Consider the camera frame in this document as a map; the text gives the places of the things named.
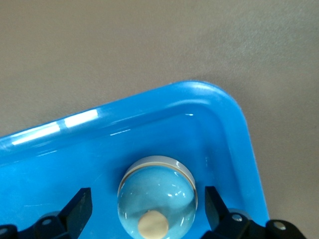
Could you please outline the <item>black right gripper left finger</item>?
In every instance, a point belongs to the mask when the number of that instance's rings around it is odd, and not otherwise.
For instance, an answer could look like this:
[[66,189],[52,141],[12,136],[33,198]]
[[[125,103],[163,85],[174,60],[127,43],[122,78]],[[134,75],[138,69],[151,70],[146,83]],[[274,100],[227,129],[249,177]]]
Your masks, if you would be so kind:
[[55,216],[39,219],[19,231],[13,224],[0,225],[0,239],[78,239],[93,212],[90,188],[81,188]]

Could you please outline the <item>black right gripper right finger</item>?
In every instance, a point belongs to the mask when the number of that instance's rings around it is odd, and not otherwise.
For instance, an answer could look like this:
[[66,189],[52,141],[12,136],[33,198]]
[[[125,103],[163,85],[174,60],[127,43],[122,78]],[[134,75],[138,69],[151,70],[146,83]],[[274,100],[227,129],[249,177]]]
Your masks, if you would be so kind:
[[201,239],[306,239],[290,222],[269,220],[260,226],[239,212],[230,212],[214,186],[205,187],[205,213],[211,230]]

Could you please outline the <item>light blue dome bell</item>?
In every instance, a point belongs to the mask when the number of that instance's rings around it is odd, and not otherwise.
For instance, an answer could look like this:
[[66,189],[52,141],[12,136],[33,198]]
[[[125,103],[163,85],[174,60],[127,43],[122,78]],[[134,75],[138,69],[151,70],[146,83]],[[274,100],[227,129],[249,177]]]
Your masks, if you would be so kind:
[[132,239],[182,239],[198,207],[192,173],[178,160],[161,155],[133,163],[117,197],[119,220]]

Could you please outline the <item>blue plastic tray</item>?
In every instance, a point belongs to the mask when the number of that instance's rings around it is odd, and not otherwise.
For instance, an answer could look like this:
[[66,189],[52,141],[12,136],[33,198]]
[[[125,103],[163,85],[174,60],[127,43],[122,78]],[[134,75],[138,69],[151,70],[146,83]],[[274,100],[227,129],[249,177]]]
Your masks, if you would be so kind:
[[79,239],[132,239],[117,191],[125,171],[151,155],[176,159],[195,178],[198,209],[183,239],[210,228],[205,186],[256,223],[269,219],[241,108],[215,85],[184,81],[0,137],[0,225],[26,229],[89,187],[93,213]]

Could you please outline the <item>brown table mat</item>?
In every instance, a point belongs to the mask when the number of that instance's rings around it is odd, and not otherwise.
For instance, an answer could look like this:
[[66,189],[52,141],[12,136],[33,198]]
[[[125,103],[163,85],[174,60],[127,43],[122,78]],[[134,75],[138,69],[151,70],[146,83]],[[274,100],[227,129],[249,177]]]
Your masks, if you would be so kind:
[[0,1],[0,136],[188,79],[237,101],[270,217],[319,239],[319,0]]

